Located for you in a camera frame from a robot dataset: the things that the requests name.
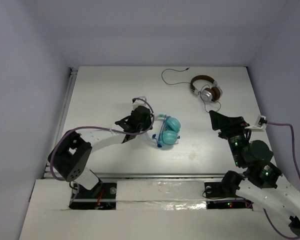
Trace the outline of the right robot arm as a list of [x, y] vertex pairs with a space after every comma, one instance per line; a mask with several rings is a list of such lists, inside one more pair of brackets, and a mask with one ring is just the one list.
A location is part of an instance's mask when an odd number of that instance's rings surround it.
[[205, 183], [203, 197], [217, 202], [226, 198], [248, 200], [265, 214], [280, 216], [294, 234], [291, 239], [300, 239], [300, 192], [271, 162], [274, 153], [270, 147], [262, 140], [251, 140], [253, 131], [264, 131], [274, 123], [262, 115], [254, 125], [241, 116], [229, 117], [214, 110], [209, 116], [212, 129], [228, 142], [236, 167], [244, 172], [229, 170], [221, 181]]

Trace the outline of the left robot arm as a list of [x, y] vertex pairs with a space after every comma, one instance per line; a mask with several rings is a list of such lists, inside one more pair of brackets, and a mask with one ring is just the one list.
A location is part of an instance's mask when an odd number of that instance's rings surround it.
[[78, 192], [97, 197], [103, 183], [86, 167], [91, 153], [134, 140], [151, 130], [153, 121], [153, 109], [139, 105], [130, 115], [116, 121], [112, 128], [82, 126], [67, 131], [47, 158], [51, 174], [59, 181], [75, 183]]

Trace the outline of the teal cat-ear headphones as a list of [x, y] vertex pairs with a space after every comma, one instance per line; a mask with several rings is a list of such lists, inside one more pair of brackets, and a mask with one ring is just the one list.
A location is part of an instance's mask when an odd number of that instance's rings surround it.
[[159, 149], [175, 145], [180, 139], [179, 132], [181, 123], [179, 120], [163, 113], [155, 115], [154, 120], [162, 122], [159, 132], [150, 134], [150, 132], [147, 131], [144, 134], [145, 139]]

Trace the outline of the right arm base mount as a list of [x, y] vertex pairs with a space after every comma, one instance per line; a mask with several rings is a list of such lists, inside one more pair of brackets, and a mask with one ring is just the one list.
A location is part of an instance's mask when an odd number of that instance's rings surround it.
[[205, 182], [202, 197], [208, 210], [253, 209], [253, 202], [227, 190], [221, 182]]

